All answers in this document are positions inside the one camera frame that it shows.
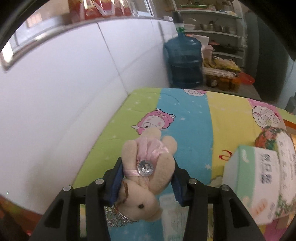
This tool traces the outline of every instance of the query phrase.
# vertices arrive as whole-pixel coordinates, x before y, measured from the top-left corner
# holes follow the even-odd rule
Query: blue stripe
[[[178,143],[174,157],[180,168],[204,184],[211,180],[213,128],[206,95],[191,96],[182,89],[162,89],[157,108],[175,116],[174,121],[162,130]],[[161,194],[172,193],[169,185]],[[140,221],[121,228],[109,228],[111,240],[163,241],[161,220],[153,223]]]
[[[206,94],[192,96],[182,89],[162,89],[157,108],[173,114],[174,122],[162,130],[178,143],[174,157],[190,177],[204,184],[211,180],[213,128]]]

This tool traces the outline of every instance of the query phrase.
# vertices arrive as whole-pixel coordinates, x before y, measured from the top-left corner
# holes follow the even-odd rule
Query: rhinestone button
[[[148,177],[153,173],[153,165],[150,161],[140,161],[138,164],[138,173],[143,177]]]

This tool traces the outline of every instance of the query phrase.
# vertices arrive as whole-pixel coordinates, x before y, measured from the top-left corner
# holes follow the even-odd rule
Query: white wall
[[[128,94],[168,87],[163,39],[175,33],[158,20],[93,23],[1,68],[0,194],[44,213]]]
[[[296,93],[296,65],[290,57],[288,58],[289,60],[285,83],[279,96],[279,99],[276,103],[276,106],[281,109],[286,108],[289,98],[291,96],[294,96]]]

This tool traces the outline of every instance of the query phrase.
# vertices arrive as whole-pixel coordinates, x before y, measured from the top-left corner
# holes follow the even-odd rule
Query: teddy bear
[[[149,127],[136,140],[128,140],[122,147],[125,178],[122,181],[116,210],[131,220],[149,222],[160,219],[162,209],[155,195],[169,184],[175,170],[173,155],[177,142],[164,136],[157,127]]]

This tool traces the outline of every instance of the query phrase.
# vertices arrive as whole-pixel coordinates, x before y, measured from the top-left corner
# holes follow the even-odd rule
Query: bed
[[[238,145],[253,145],[265,126],[286,128],[295,116],[272,105],[222,93],[169,88],[135,90],[94,144],[73,187],[89,185],[113,168],[123,143],[150,126],[178,143],[180,168],[211,186],[220,186],[223,167]],[[163,192],[172,193],[169,185]],[[260,227],[265,237],[268,227]],[[112,240],[164,240],[161,220],[110,228]]]

